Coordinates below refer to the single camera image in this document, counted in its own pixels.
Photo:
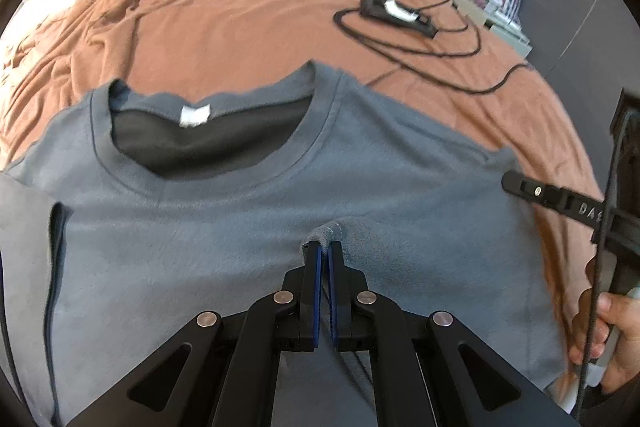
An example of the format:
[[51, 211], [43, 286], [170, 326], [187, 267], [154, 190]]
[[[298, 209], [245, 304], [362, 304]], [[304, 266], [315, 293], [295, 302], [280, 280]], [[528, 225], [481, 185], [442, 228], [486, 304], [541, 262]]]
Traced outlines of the right hand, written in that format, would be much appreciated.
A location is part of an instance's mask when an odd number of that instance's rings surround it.
[[[578, 300], [578, 312], [572, 321], [570, 361], [582, 364], [587, 341], [592, 288]], [[616, 349], [601, 379], [602, 392], [612, 395], [639, 375], [639, 298], [602, 291], [596, 303], [593, 338], [588, 359], [600, 358], [612, 329], [620, 331]]]

